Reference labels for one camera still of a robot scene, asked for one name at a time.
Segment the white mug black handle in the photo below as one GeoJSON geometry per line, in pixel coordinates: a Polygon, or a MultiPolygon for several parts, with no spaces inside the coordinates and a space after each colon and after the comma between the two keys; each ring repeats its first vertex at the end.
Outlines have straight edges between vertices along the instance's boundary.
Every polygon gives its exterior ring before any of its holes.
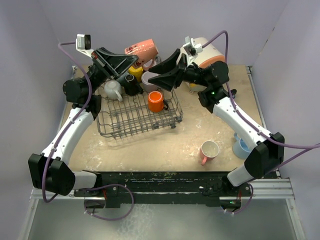
{"type": "Polygon", "coordinates": [[[124,91],[128,96],[135,96],[138,94],[143,94],[144,90],[140,86],[136,77],[132,74],[125,76],[124,91]]]}

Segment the orange mug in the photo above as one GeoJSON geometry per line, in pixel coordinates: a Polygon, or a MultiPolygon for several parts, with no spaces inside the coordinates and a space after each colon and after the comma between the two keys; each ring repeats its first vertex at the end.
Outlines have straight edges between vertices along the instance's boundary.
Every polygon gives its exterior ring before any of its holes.
{"type": "Polygon", "coordinates": [[[160,91],[152,91],[148,94],[148,109],[153,113],[159,113],[163,110],[168,110],[169,105],[164,99],[160,91]]]}

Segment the lavender mug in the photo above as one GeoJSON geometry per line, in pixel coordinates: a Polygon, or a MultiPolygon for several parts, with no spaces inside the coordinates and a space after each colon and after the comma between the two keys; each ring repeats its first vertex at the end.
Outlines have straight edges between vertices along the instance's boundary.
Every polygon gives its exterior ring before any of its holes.
{"type": "Polygon", "coordinates": [[[142,82],[142,85],[143,85],[143,89],[147,92],[147,93],[150,93],[150,92],[153,92],[153,91],[157,91],[159,88],[158,86],[152,84],[149,82],[149,80],[153,77],[157,77],[158,74],[157,73],[152,73],[152,72],[149,72],[149,71],[146,71],[142,74],[141,76],[141,82],[142,82]]]}

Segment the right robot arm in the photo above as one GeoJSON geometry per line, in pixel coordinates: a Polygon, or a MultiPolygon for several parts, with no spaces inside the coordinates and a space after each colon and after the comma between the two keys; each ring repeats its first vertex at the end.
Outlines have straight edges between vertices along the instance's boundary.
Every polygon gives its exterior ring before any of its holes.
{"type": "Polygon", "coordinates": [[[261,179],[283,162],[284,136],[279,132],[271,133],[254,122],[224,89],[223,85],[230,80],[225,62],[216,61],[201,68],[196,63],[188,64],[187,56],[176,49],[168,59],[149,71],[157,75],[149,80],[150,83],[166,91],[178,88],[182,82],[204,86],[205,89],[198,92],[201,105],[227,123],[250,149],[244,163],[225,177],[222,190],[226,195],[235,195],[240,185],[261,179]]]}

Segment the yellow mug black handle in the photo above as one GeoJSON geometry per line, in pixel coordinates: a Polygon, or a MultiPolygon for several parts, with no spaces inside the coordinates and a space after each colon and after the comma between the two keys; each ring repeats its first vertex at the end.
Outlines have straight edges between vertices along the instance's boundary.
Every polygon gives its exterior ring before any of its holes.
{"type": "Polygon", "coordinates": [[[142,81],[142,75],[144,73],[144,69],[143,67],[138,67],[138,68],[134,68],[133,66],[131,66],[128,69],[128,73],[135,76],[135,78],[137,79],[138,82],[142,81]]]}

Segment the salmon pink mug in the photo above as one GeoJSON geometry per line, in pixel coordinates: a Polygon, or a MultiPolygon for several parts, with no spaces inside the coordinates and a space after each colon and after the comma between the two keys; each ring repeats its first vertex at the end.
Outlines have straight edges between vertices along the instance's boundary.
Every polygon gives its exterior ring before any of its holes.
{"type": "Polygon", "coordinates": [[[125,48],[124,53],[138,56],[138,60],[136,60],[132,66],[139,68],[143,67],[143,65],[150,60],[156,60],[159,51],[154,40],[151,38],[125,48]]]}

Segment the purple mug black handle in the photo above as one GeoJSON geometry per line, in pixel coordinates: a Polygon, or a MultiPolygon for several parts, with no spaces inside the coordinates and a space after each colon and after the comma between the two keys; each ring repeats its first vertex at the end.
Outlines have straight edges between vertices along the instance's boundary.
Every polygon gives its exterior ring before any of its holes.
{"type": "Polygon", "coordinates": [[[147,72],[150,68],[154,67],[155,65],[157,65],[157,61],[155,59],[151,59],[143,65],[143,71],[147,72]]]}

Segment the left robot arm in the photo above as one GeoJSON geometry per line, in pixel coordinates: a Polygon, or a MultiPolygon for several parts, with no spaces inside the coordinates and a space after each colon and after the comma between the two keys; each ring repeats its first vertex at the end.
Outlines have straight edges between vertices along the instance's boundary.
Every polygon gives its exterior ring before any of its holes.
{"type": "Polygon", "coordinates": [[[87,128],[97,118],[102,97],[95,91],[106,81],[116,80],[137,60],[133,54],[115,54],[104,47],[87,50],[93,64],[84,70],[82,78],[63,84],[66,100],[72,103],[69,116],[55,138],[40,154],[33,153],[28,159],[32,184],[42,193],[66,196],[72,190],[85,189],[91,196],[103,191],[98,173],[72,171],[68,164],[71,155],[87,128]]]}

